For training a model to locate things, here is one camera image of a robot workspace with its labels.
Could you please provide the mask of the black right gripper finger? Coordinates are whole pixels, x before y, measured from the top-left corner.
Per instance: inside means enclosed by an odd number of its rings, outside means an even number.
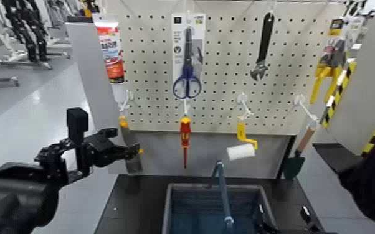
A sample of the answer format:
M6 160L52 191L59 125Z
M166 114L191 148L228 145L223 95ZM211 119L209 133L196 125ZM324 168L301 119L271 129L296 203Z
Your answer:
M253 214L253 222L255 231L259 234L278 234L279 229L275 228L273 225L266 221L265 212L262 204L258 204L255 212Z
M312 231L312 232L320 232L321 229L319 226L317 226L313 220L311 219L311 213L306 206L302 206L300 210L300 216L306 223L306 230Z

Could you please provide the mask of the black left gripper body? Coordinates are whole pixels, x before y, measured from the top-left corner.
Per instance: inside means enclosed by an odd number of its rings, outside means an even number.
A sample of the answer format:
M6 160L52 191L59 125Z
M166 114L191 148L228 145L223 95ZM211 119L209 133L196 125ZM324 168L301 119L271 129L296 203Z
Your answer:
M62 158L63 153L74 150L77 161L77 169L68 171L66 160ZM58 143L42 148L35 161L47 174L48 181L58 185L69 185L78 180L88 177L92 167L90 150L87 142L74 143L71 139L62 139Z

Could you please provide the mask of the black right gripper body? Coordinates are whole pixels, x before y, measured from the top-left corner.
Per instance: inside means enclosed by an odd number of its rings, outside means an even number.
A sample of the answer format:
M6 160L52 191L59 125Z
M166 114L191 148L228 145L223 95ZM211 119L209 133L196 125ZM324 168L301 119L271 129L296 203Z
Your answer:
M278 229L269 224L265 224L265 232L273 234L337 234L335 232L325 232L321 230L311 229Z

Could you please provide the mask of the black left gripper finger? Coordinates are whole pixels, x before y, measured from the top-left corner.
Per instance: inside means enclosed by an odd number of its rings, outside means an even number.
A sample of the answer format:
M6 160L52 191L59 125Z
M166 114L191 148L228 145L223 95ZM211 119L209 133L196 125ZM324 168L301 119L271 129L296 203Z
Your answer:
M117 128L105 128L99 130L97 133L87 137L87 143L96 152L107 152L115 147L115 144L110 138L118 136Z
M118 146L113 144L104 149L96 149L93 156L93 165L96 167L105 167L115 161L129 161L138 154L139 150L139 143L132 146Z

